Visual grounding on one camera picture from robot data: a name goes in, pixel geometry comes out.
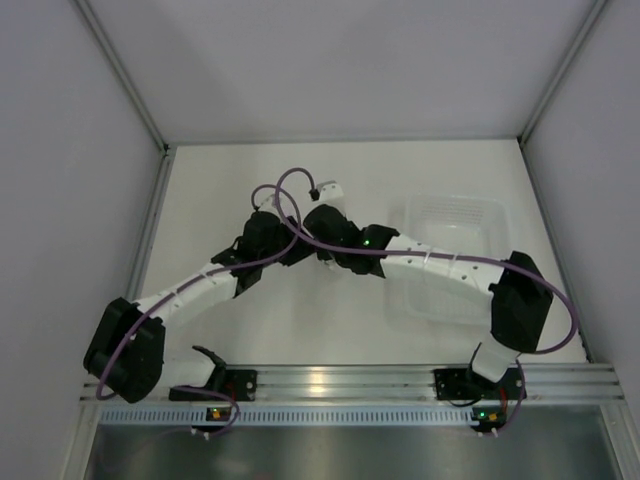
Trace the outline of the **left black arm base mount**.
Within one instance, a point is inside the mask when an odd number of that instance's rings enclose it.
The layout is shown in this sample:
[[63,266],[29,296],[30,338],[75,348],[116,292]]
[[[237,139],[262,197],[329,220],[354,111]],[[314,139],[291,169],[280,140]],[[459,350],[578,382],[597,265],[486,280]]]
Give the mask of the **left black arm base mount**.
[[228,369],[221,392],[237,402],[253,402],[256,398],[258,372],[252,369]]

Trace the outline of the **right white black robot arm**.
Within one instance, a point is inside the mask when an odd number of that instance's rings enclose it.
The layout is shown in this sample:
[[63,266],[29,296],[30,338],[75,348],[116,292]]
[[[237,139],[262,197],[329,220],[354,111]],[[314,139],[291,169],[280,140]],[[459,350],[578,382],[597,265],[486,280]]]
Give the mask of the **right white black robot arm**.
[[466,373],[475,395],[491,396],[521,354],[537,351],[554,294],[529,255],[514,251],[504,261],[464,260],[391,227],[360,229],[329,205],[314,208],[303,225],[324,257],[354,274],[424,283],[486,313],[489,333],[474,350]]

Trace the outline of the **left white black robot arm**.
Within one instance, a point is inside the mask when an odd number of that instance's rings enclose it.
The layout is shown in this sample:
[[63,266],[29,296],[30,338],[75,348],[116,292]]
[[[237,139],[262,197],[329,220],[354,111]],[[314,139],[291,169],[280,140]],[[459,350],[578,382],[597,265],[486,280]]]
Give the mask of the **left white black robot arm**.
[[118,396],[137,403],[164,387],[175,400],[219,397],[226,386],[224,360],[198,345],[172,350],[169,338],[206,310],[255,285],[265,268],[292,266],[313,253],[277,215],[259,211],[230,247],[187,279],[146,298],[111,301],[83,360],[98,381],[97,398]]

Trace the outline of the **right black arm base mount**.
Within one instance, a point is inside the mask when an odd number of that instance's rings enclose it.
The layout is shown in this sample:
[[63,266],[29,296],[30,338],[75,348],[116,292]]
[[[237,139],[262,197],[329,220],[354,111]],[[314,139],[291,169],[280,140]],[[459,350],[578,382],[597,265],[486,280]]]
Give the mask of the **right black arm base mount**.
[[442,401],[472,401],[477,396],[473,393],[467,376],[467,369],[462,367],[440,368],[433,371],[436,398]]

